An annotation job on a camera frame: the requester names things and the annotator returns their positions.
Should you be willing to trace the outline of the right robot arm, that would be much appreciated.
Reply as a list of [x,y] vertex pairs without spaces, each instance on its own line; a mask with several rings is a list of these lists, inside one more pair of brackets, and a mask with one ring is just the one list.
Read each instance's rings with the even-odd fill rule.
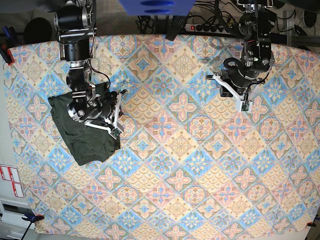
[[72,90],[72,100],[67,111],[74,121],[105,130],[116,139],[124,132],[118,119],[123,115],[121,100],[128,91],[106,90],[99,94],[92,82],[96,16],[94,0],[67,0],[65,6],[54,13],[60,59],[70,64],[66,82]]

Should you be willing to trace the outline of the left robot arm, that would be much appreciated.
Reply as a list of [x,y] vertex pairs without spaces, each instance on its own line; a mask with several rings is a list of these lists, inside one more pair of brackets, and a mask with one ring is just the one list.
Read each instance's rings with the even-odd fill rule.
[[273,6],[273,2],[239,0],[237,3],[244,7],[244,12],[239,23],[229,27],[220,13],[220,2],[214,2],[214,11],[219,23],[231,35],[243,39],[241,57],[226,58],[223,61],[224,69],[217,76],[221,80],[221,97],[232,98],[239,95],[248,101],[251,86],[265,84],[267,77],[259,78],[259,75],[267,73],[274,64],[269,13],[266,10]]

